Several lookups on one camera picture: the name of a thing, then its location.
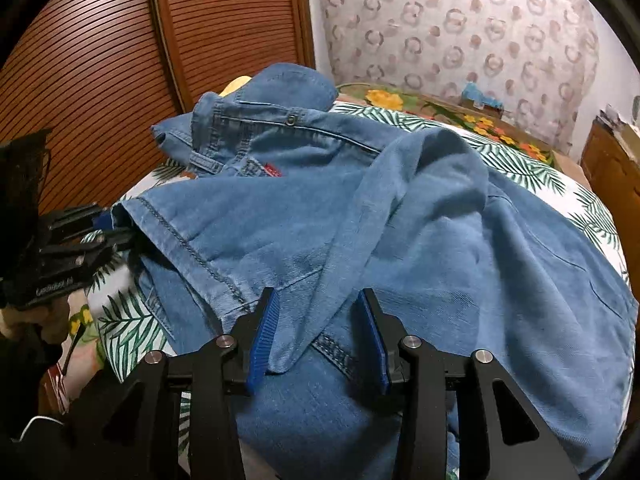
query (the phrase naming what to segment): wooden furniture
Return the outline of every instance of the wooden furniture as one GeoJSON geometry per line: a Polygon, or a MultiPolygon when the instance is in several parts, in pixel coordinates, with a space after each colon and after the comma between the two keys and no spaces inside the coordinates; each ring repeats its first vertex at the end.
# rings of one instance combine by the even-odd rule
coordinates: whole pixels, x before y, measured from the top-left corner
{"type": "Polygon", "coordinates": [[[611,211],[631,289],[640,298],[640,168],[600,119],[593,121],[580,165],[593,192],[611,211]]]}
{"type": "Polygon", "coordinates": [[[279,61],[314,65],[308,0],[50,0],[0,72],[0,142],[52,128],[42,212],[110,205],[166,158],[149,126],[279,61]]]}

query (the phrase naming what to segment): patterned wallpaper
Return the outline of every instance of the patterned wallpaper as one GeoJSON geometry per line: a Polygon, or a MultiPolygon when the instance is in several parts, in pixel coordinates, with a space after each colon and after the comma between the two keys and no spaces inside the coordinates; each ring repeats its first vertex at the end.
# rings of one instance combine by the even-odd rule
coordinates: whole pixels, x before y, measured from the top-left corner
{"type": "Polygon", "coordinates": [[[587,0],[321,0],[337,84],[455,99],[473,81],[562,152],[598,66],[587,0]]]}

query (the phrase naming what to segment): wooden door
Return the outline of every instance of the wooden door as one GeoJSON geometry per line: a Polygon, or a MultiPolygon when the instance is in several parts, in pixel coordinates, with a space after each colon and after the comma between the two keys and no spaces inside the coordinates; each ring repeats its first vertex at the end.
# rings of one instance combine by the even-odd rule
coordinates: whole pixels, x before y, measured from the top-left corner
{"type": "Polygon", "coordinates": [[[110,205],[166,158],[149,126],[277,61],[313,65],[308,0],[51,0],[0,72],[0,142],[52,128],[41,211],[110,205]]]}

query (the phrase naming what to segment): denim shirt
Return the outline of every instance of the denim shirt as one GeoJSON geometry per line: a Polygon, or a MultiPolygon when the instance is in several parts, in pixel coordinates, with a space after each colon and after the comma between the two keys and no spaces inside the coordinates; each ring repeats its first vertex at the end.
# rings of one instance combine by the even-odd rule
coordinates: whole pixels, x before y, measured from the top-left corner
{"type": "MultiPolygon", "coordinates": [[[[263,287],[278,289],[277,375],[235,401],[241,438],[287,478],[390,477],[398,416],[358,389],[369,349],[352,304],[370,286],[440,350],[489,349],[578,472],[596,476],[618,438],[638,313],[604,256],[452,131],[406,134],[305,108],[296,96],[322,104],[322,89],[279,81],[245,89],[264,98],[270,88],[276,104],[207,93],[192,116],[156,126],[164,146],[190,142],[191,168],[207,176],[114,209],[153,245],[130,264],[178,352],[228,331],[263,287]]],[[[453,410],[451,467],[456,428],[453,410]]]]}

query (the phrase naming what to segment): wall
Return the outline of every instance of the wall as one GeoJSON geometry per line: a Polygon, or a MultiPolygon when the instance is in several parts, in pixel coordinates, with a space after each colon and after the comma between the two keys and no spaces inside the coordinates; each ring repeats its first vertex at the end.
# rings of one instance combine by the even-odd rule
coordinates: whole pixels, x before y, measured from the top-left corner
{"type": "Polygon", "coordinates": [[[631,108],[640,94],[640,73],[602,15],[591,6],[600,40],[600,62],[590,92],[583,98],[575,121],[570,156],[579,161],[591,131],[591,123],[607,104],[619,111],[623,118],[631,119],[631,108]]]}
{"type": "Polygon", "coordinates": [[[587,0],[321,0],[338,84],[457,100],[468,82],[562,152],[594,79],[587,0]]]}
{"type": "Polygon", "coordinates": [[[324,33],[324,11],[322,10],[320,0],[309,0],[309,9],[311,12],[311,27],[314,35],[316,70],[333,81],[334,75],[331,72],[329,49],[324,33]]]}

